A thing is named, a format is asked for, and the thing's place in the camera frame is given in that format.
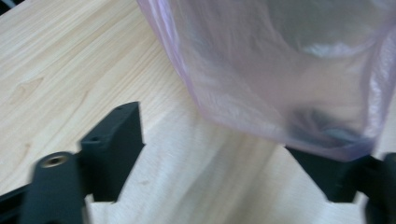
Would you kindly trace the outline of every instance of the black plastic part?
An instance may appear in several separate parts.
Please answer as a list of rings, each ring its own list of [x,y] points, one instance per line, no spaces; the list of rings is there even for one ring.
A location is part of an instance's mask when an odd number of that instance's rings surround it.
[[[358,190],[369,197],[365,208],[367,223],[396,223],[396,153],[363,169],[361,175],[366,178],[358,182]]]
[[[371,156],[341,162],[289,147],[286,149],[314,180],[327,199],[334,203],[353,202],[357,192],[356,178],[359,176],[360,168],[373,162]]]
[[[116,201],[144,146],[139,103],[115,108],[80,143],[86,193],[96,202]]]
[[[383,161],[366,156],[340,162],[287,147],[331,202],[351,203],[357,191],[368,198],[367,224],[396,224],[396,153]]]
[[[0,16],[3,15],[4,13],[6,13],[9,10],[10,10],[9,6],[7,6],[6,3],[0,1]]]
[[[15,224],[18,221],[26,186],[0,196],[0,224]]]
[[[75,155],[57,152],[35,166],[21,210],[21,224],[87,223]]]

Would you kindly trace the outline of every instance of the table surface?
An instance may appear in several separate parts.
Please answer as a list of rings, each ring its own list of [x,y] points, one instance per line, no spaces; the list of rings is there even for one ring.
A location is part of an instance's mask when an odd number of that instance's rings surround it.
[[[140,101],[147,145],[120,201],[90,205],[93,223],[363,223],[362,196],[328,203],[281,146],[203,119],[135,0],[27,0],[0,31],[0,194]],[[390,113],[376,155],[395,128]]]

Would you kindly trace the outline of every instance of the small hole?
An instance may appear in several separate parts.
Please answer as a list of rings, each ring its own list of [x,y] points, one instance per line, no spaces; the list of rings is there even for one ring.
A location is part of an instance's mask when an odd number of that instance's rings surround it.
[[[50,168],[65,163],[66,161],[66,156],[55,156],[44,161],[41,166],[44,168]]]

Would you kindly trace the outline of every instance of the black clamp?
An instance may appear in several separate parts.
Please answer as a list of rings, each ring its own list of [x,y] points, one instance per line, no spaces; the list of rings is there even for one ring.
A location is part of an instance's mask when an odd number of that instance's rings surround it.
[[[365,207],[367,224],[396,223],[396,153],[387,154],[383,161],[366,156],[341,162],[286,149],[329,201],[352,203],[360,191],[369,198]]]
[[[144,144],[139,104],[121,105],[81,141],[35,166],[32,183],[0,196],[0,224],[90,223],[85,197],[115,202]]]

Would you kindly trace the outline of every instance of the black mount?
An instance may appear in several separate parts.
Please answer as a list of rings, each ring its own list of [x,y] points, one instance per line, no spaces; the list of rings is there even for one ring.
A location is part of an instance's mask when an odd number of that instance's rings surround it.
[[[358,191],[368,198],[367,224],[396,223],[396,153],[383,161],[372,156],[355,161],[334,161],[286,147],[334,203],[352,203]]]
[[[81,141],[36,165],[32,183],[0,196],[0,224],[90,223],[85,197],[115,202],[144,144],[139,104],[121,105]]]

